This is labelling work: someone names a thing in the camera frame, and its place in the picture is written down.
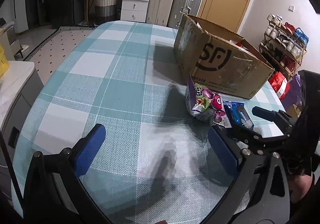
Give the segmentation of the person's right hand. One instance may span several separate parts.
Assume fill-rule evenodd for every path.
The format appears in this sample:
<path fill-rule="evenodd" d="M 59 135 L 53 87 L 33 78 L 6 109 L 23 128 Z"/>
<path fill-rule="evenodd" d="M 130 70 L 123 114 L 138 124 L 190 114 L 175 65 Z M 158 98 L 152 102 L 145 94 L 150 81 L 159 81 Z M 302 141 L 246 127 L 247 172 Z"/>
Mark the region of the person's right hand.
<path fill-rule="evenodd" d="M 288 177 L 290 200 L 292 203 L 300 201 L 309 191 L 312 185 L 312 177 L 309 175 L 295 175 Z"/>

